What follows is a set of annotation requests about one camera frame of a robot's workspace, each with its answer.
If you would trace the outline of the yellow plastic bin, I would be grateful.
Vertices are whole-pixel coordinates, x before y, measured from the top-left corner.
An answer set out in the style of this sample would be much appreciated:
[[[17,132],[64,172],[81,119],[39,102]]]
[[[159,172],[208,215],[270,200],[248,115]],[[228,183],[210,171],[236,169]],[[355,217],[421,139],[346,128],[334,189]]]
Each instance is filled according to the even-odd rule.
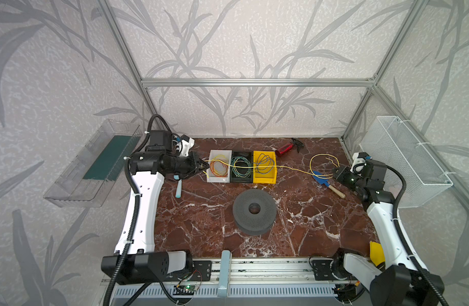
[[[276,184],[277,162],[273,151],[253,152],[253,183],[254,184]]]

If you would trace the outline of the light blue toy shovel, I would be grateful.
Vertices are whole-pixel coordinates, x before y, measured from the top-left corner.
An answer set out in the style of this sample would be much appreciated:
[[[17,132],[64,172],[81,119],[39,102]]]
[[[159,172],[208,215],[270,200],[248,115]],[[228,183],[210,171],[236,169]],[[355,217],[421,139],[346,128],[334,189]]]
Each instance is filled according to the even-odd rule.
[[[181,198],[182,196],[182,180],[178,180],[175,197]]]

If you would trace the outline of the clear plastic wall tray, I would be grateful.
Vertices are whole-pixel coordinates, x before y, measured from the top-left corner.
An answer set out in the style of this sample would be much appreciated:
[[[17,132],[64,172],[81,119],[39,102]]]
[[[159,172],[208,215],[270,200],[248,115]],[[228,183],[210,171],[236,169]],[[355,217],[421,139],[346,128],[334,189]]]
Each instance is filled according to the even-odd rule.
[[[44,194],[65,208],[101,207],[144,131],[137,123],[107,119]]]

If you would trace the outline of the grey perforated spool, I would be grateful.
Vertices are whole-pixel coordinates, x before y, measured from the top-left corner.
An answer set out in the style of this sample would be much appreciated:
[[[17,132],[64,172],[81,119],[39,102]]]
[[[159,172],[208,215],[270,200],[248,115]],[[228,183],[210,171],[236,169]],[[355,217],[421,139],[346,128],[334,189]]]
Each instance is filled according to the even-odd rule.
[[[233,217],[241,232],[263,235],[271,230],[277,218],[277,204],[266,191],[248,189],[234,200]]]

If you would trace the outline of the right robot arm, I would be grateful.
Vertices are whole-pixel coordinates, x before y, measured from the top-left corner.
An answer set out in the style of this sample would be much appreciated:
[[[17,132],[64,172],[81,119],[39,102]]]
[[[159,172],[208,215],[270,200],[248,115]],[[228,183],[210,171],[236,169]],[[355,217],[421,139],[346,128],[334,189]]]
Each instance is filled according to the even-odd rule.
[[[358,169],[339,166],[333,176],[361,200],[381,243],[385,269],[353,253],[344,255],[344,269],[368,291],[372,305],[447,305],[442,278],[421,261],[400,220],[398,207],[407,189],[404,176],[373,159]]]

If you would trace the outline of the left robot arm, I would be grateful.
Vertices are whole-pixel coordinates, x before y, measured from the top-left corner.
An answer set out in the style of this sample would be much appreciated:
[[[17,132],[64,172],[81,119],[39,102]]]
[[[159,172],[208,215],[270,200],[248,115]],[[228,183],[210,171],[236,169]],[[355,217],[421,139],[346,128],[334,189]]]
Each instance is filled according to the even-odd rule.
[[[140,284],[126,302],[131,305],[152,283],[159,283],[163,293],[175,305],[164,282],[169,275],[186,279],[194,275],[189,251],[155,251],[154,227],[158,201],[165,178],[180,181],[207,171],[209,164],[192,151],[194,139],[178,136],[165,119],[154,114],[149,119],[145,139],[124,158],[124,174],[131,188],[122,234],[112,256],[102,259],[101,269],[110,277],[103,305],[109,305],[117,284]]]

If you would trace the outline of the black plastic bin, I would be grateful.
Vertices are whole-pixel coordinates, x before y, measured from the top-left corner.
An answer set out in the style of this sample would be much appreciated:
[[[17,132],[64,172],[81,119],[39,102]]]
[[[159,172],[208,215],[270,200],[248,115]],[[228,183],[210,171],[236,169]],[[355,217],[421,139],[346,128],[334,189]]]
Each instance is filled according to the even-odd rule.
[[[253,154],[233,151],[231,157],[231,183],[253,183]]]

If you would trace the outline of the white plastic bin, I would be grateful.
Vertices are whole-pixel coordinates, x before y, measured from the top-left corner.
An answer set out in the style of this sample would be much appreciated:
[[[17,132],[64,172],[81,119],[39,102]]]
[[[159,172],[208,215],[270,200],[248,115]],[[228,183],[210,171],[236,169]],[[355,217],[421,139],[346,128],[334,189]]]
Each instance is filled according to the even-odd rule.
[[[206,178],[207,182],[210,183],[230,183],[230,173],[231,173],[231,157],[232,150],[211,150],[209,155],[209,165],[208,176]]]

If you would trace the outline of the green circuit board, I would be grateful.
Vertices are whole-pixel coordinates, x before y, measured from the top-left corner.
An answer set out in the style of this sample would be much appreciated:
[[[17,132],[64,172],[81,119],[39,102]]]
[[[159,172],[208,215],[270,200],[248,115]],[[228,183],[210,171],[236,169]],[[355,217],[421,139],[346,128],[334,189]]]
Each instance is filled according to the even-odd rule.
[[[180,296],[193,296],[200,290],[200,288],[200,284],[177,284],[174,286],[175,294]]]

